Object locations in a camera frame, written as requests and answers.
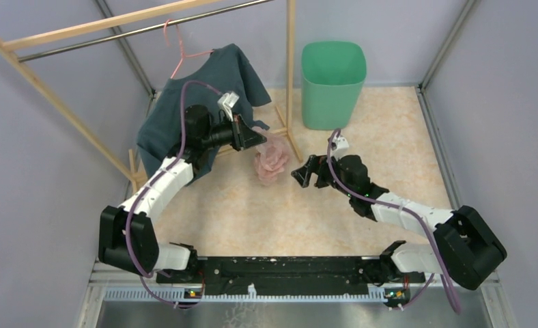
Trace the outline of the pink plastic trash bag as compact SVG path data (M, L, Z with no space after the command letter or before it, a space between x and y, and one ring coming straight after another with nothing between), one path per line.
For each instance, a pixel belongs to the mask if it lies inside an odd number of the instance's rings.
M285 171L291 153L284 137L260 127L253 127L253 130L266 138L265 143L255 146L254 168L261 183L271 185Z

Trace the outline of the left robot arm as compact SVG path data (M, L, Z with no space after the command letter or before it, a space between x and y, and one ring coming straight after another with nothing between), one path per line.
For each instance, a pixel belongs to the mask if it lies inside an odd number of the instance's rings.
M200 174L213 150L229 145L236 151L266 143L266 136L252 129L240 114L219 111L214 122L207 107L193 105L180 114L181 132L161 166L130 198L100 214L98 259L101 263L139 275L172 270L181 282L198 274L190 245L159 243L155 223L173 197Z

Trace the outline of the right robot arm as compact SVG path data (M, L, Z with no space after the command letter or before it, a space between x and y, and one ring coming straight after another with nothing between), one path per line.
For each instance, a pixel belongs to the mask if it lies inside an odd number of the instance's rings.
M427 244L400 244L381 261L380 273L390 282L410 272L446 273L452 282L475 290L507 259L505 246L478 210L440 209L400 197L374 183L358 155L341 159L311 155L291 175L302 188L316 176L315 187L342 192L357 215L427 239Z

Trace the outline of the green plastic trash bin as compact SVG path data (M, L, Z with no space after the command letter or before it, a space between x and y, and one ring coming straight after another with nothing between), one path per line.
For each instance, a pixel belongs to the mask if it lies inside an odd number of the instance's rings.
M328 131L348 125L367 76L362 48L348 41L307 44L301 56L302 123Z

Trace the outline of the dark teal t-shirt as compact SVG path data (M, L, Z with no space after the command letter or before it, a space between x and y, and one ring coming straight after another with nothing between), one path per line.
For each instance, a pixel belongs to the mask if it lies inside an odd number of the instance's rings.
M241 114L252 127L270 127L254 119L253 109L271 102L269 93L244 52L235 44L214 50L194 73L169 79L154 108L137 134L138 153L147 176L154 175L174 145L180 142L182 108L203 105L218 122L218 99L235 92L240 99L232 111Z

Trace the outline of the pink clothes hanger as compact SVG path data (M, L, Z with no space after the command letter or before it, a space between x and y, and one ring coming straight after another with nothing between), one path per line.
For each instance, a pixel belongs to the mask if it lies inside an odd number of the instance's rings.
M167 19L164 23L164 26L162 28L162 34L163 34L163 37L165 39L165 44L167 45L167 47L171 47L172 45L172 42L171 42L171 38L168 36L168 26L169 24L172 22L172 19ZM176 34L176 37L177 37L177 41L178 41L178 51L179 51L179 54L180 54L180 58L179 58L179 61L176 65L176 67L174 68L174 70L172 71L171 75L170 75L170 79L174 79L176 74L178 73L179 69L182 67L184 61L186 59L191 59L191 58L196 58L196 57L203 57L205 55L211 55L213 54L214 50L211 49L211 50L208 50L208 51L202 51L202 52L199 52L199 53L192 53L192 54L188 54L186 52L186 49L185 49L185 46L184 46L184 40L182 38L182 34L180 32L180 28L178 27L178 25L175 25L175 34Z

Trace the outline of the metal hanging rod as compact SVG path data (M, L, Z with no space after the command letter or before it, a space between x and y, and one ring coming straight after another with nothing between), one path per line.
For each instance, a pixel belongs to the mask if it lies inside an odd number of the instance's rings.
M196 15L192 15L192 16L188 16L188 17L184 17L184 18L171 20L168 23L162 23L162 24L158 24L158 25L152 25L152 26L144 27L144 28L141 28L141 29L135 29L135 30L132 30L132 31L116 33L116 34L113 34L111 36L107 36L107 37L103 37L103 38L97 38L97 39L94 39L94 40L89 40L89 41L86 41L86 42L80 42L78 44L71 44L69 46L64 46L64 47L61 47L61 48L52 49L52 50L44 51L44 52L41 52L41 53L35 53L35 54L31 54L31 55L22 56L22 57L18 58L18 61L20 63L27 62L27 61L29 62L29 61L32 61L32 60L35 60L35 59L40 59L40 58L44 58L44 57L50 57L50 56L53 56L53 55L58 55L58 54L66 53L66 52L69 52L69 51L83 49L83 48L86 48L86 47L89 47L89 46L94 46L94 45L102 44L102 43L105 43L105 42L116 41L116 40L120 40L120 39L127 38L127 37L130 37L130 36L135 36L135 35L147 33L147 32L150 32L150 31L156 31L157 29L162 29L164 27L168 27L168 26L172 26L172 25L179 25L179 24L182 24L182 23L188 23L188 22L192 22L192 21L195 21L195 20L197 21L197 20L200 20L200 19L203 19L203 18L208 18L208 17L211 17L211 16L216 16L216 15L219 15L219 14L233 12L233 11L236 11L236 10L241 10L241 9L244 9L244 8L249 8L249 7L253 7L253 6L261 5L261 4L265 4L265 3L270 3L270 2L272 2L272 0L249 1L249 2L246 2L246 3L238 4L238 5L232 5L232 6L229 6L229 7L220 8L220 9L217 9L217 10L212 10L212 11L205 12L205 13L202 13L202 14L196 14Z

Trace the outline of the wooden clothes rack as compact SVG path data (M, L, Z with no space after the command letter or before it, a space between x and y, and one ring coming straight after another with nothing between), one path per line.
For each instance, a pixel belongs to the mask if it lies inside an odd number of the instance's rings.
M0 1L0 38L86 23L91 1ZM30 66L123 159L135 142L147 93L116 43L39 59ZM59 192L117 197L126 179L0 56L0 194Z

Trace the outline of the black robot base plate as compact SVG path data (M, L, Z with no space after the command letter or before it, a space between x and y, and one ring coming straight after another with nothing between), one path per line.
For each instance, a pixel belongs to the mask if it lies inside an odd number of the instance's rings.
M377 256L199 257L183 271L165 269L159 284L197 284L207 296L365 295L370 286L423 283L422 273L401 273Z

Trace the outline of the aluminium frame post left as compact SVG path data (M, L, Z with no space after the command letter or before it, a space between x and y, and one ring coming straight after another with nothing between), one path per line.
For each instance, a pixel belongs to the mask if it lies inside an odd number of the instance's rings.
M113 11L109 7L107 1L93 0L92 2L94 3L103 18L113 17ZM117 47L119 48L120 53L123 55L126 63L128 64L128 67L131 69L133 75L135 76L136 80L140 83L141 87L144 89L147 95L152 98L155 93L155 89L152 87L152 84L150 83L144 69L141 67L141 64L135 52L133 51L130 43L125 38L117 39L115 42L117 44Z

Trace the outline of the aluminium frame post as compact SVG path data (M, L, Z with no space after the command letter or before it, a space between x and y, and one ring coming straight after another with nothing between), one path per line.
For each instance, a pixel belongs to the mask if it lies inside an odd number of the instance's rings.
M94 3L103 18L113 17L113 11L109 7L107 1L93 0L92 2ZM117 47L119 48L120 53L123 55L126 63L128 64L128 67L131 69L133 75L135 76L136 80L140 83L141 87L144 89L147 95L152 98L155 93L155 89L152 87L152 84L150 83L144 69L141 67L141 64L135 52L133 51L130 43L125 38L117 39L115 42L117 44Z
M481 3L480 0L467 0L465 1L460 13L455 19L452 27L450 28L446 38L443 40L436 56L432 60L427 72L425 73L422 81L419 83L418 88L421 94L425 93L427 88L430 86L434 77L438 73L443 61L446 59L449 51L455 44L460 33L463 31L468 19L476 8Z

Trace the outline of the aluminium frame post right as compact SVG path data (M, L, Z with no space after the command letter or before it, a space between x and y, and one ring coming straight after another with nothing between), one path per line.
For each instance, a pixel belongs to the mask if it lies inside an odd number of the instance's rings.
M467 0L465 1L460 13L455 19L452 27L450 28L446 38L443 40L436 56L432 60L427 72L425 73L422 81L419 83L418 88L421 94L425 93L427 88L430 86L434 77L438 73L443 61L446 59L449 51L455 44L460 33L463 31L468 19L476 8L481 3L480 0Z

